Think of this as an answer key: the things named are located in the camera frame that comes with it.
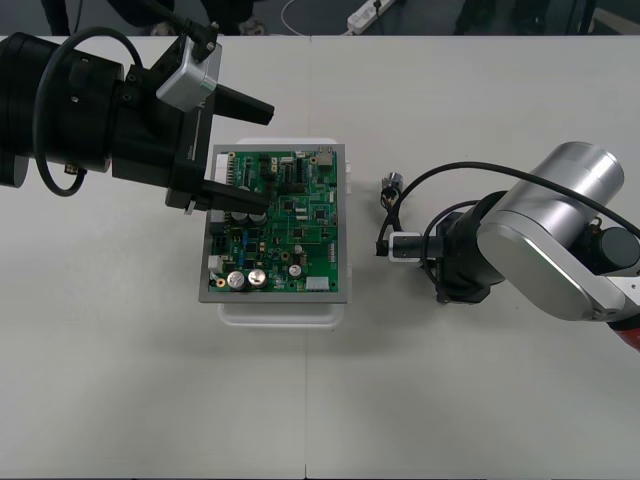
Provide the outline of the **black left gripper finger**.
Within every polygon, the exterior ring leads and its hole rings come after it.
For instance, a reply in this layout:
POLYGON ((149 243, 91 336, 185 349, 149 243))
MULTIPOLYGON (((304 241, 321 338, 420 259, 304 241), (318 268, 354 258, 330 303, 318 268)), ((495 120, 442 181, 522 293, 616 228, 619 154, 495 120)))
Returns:
POLYGON ((218 84, 214 91, 214 114, 258 125, 268 125, 275 107, 229 87, 218 84))
POLYGON ((210 180, 203 181, 201 198, 206 210, 260 215, 270 206, 265 195, 210 180))

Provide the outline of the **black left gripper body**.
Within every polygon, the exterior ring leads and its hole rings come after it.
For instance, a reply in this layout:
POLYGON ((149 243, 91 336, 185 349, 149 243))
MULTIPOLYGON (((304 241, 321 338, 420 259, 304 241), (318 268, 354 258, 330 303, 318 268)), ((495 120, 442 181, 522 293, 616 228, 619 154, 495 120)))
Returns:
POLYGON ((201 186, 209 159, 222 46, 202 62, 194 41, 176 39, 146 69, 131 66, 114 90, 112 175, 166 190, 165 205, 207 211, 201 186))

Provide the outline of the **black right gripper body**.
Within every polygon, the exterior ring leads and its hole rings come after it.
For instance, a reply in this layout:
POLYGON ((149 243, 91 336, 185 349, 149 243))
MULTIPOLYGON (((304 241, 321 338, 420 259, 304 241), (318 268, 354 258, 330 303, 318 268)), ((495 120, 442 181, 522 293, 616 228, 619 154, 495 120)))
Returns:
POLYGON ((477 245, 482 216, 477 212, 442 212, 427 227, 425 271, 439 303, 480 303, 489 293, 488 270, 477 245))

